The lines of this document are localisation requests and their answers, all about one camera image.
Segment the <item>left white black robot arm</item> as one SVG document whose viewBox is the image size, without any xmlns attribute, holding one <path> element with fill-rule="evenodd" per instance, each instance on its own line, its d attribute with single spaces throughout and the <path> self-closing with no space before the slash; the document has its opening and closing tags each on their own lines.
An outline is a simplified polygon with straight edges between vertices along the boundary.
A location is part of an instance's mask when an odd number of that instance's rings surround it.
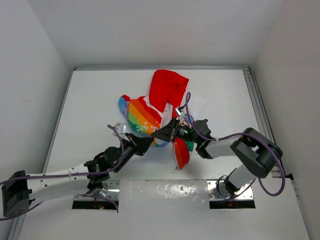
<svg viewBox="0 0 320 240">
<path fill-rule="evenodd" d="M 4 219 L 19 217 L 45 201 L 67 195 L 92 196 L 104 187 L 110 173 L 118 173 L 133 156 L 143 156 L 153 140 L 126 133 L 119 147 L 110 146 L 78 166 L 42 174 L 15 172 L 0 183 Z"/>
</svg>

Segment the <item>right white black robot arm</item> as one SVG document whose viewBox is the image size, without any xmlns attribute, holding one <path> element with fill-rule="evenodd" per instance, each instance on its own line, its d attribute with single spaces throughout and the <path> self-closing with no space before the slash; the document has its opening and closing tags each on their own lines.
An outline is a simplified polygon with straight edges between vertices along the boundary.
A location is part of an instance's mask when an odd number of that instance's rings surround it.
<svg viewBox="0 0 320 240">
<path fill-rule="evenodd" d="M 165 142 L 183 140 L 195 143 L 195 150 L 203 159 L 236 156 L 241 166 L 216 183 L 216 190 L 223 198 L 233 198 L 248 182 L 266 178 L 283 156 L 277 145 L 252 127 L 241 133 L 214 138 L 207 122 L 207 119 L 196 120 L 192 126 L 182 126 L 173 118 L 151 136 Z"/>
</svg>

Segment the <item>rainbow red child jacket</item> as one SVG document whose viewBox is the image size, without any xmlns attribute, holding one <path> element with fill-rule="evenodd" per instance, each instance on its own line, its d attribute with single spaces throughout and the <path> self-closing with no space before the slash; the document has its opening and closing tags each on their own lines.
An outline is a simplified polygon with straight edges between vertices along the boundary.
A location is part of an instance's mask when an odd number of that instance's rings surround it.
<svg viewBox="0 0 320 240">
<path fill-rule="evenodd" d="M 121 113 L 134 132 L 150 136 L 156 130 L 167 125 L 172 118 L 177 118 L 175 108 L 183 106 L 186 101 L 189 79 L 177 72 L 159 69 L 153 74 L 149 94 L 138 98 L 122 95 L 118 104 Z M 195 123 L 206 103 L 195 96 L 188 103 L 190 120 L 185 115 L 179 125 L 191 127 Z M 194 143 L 176 139 L 171 144 L 174 151 L 176 168 L 181 170 L 190 161 Z"/>
</svg>

